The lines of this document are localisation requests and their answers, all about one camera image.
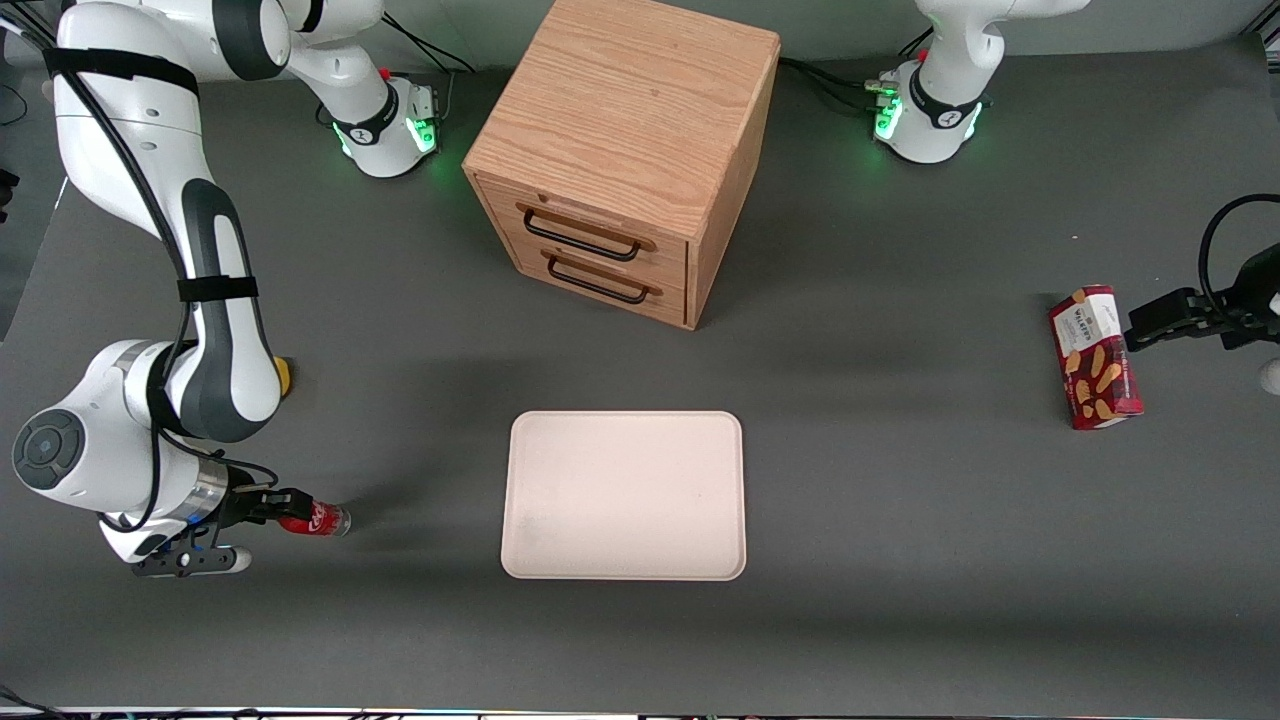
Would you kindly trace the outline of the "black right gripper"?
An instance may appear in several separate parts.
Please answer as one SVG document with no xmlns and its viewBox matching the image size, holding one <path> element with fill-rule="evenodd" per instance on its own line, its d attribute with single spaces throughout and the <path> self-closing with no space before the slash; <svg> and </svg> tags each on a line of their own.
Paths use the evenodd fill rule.
<svg viewBox="0 0 1280 720">
<path fill-rule="evenodd" d="M 301 520 L 291 512 L 311 512 L 312 506 L 314 498 L 300 489 L 282 489 L 276 480 L 259 482 L 246 470 L 228 470 L 216 507 L 189 524 L 189 538 L 196 548 L 212 548 L 221 530 L 244 521 L 297 536 Z"/>
</svg>

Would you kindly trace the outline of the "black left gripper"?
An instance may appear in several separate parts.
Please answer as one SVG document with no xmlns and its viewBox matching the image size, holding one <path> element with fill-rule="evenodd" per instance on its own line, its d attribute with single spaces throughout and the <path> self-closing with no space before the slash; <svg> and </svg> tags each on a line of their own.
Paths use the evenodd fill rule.
<svg viewBox="0 0 1280 720">
<path fill-rule="evenodd" d="M 1199 252 L 1199 286 L 1210 301 L 1211 319 L 1226 351 L 1254 342 L 1279 343 L 1277 292 L 1279 245 L 1248 260 L 1234 283 L 1213 290 L 1210 281 L 1210 251 Z M 1139 352 L 1169 340 L 1199 337 L 1206 319 L 1206 301 L 1193 288 L 1179 288 L 1129 311 L 1126 350 Z"/>
</svg>

